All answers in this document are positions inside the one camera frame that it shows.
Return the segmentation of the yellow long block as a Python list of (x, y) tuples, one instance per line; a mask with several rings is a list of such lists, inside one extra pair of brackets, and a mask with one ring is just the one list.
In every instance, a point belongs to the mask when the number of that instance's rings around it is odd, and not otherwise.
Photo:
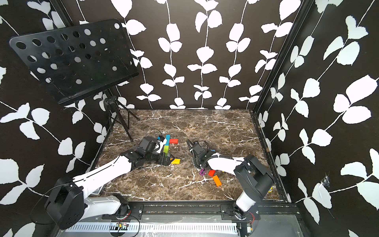
[(173, 165), (179, 165), (180, 162), (181, 162), (180, 159), (174, 159), (174, 160), (171, 162), (171, 164), (173, 164)]

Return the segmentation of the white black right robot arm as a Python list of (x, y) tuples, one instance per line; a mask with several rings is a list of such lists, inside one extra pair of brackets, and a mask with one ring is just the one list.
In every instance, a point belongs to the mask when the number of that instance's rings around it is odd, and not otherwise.
[(234, 215), (244, 219), (251, 207), (260, 202), (274, 185), (274, 177), (255, 156), (234, 158), (215, 151), (191, 148), (197, 168), (223, 171), (234, 175), (242, 187), (242, 193), (234, 203)]

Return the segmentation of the light yellow-green block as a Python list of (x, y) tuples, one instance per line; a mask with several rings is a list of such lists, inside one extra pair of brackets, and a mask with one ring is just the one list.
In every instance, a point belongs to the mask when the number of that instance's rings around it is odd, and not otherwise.
[(169, 146), (168, 146), (168, 145), (165, 145), (165, 146), (164, 146), (164, 148), (163, 148), (163, 152), (164, 152), (165, 154), (168, 154), (168, 152), (169, 152)]

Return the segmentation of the cyan block group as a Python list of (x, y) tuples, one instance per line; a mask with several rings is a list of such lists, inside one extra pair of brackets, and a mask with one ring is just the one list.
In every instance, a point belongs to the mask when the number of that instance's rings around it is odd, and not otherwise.
[(165, 143), (165, 145), (166, 145), (166, 146), (169, 146), (169, 143), (170, 143), (170, 135), (169, 135), (169, 134), (166, 135), (165, 139), (166, 139), (166, 143)]

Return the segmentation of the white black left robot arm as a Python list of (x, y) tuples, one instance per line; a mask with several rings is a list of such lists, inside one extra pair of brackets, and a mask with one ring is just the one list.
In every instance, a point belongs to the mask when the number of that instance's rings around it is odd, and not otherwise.
[(110, 196), (90, 199), (89, 196), (101, 186), (142, 167), (145, 163), (169, 166), (174, 160), (172, 155), (166, 156), (163, 152), (140, 154), (136, 150), (128, 150), (88, 173), (72, 179), (58, 179), (51, 189), (44, 209), (61, 230), (68, 229), (88, 217), (115, 214), (121, 207), (122, 198)]

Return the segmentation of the red-orange small block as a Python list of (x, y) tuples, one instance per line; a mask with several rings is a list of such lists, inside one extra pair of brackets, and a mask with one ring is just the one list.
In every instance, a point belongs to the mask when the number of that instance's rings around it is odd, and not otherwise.
[(170, 139), (169, 144), (178, 144), (179, 140), (178, 139)]

